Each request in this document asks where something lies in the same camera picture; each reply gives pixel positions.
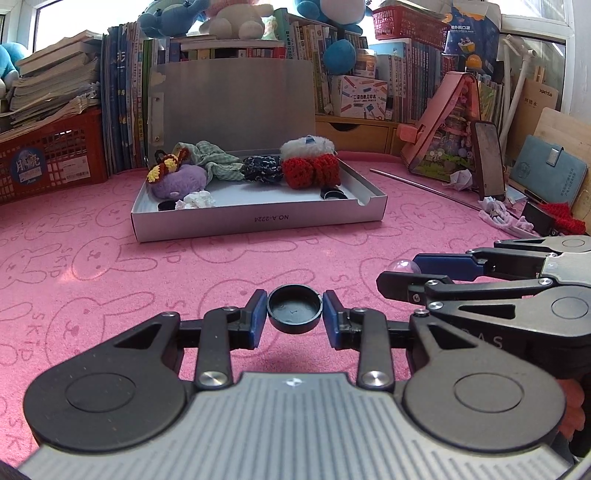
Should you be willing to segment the person's right hand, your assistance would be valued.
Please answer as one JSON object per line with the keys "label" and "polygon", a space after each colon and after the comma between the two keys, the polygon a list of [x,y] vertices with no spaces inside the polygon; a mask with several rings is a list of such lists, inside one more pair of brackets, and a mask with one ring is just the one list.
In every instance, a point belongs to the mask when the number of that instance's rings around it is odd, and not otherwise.
{"label": "person's right hand", "polygon": [[583,430],[586,416],[583,411],[585,393],[577,380],[558,380],[566,398],[565,415],[560,425],[560,433],[571,441],[576,432]]}

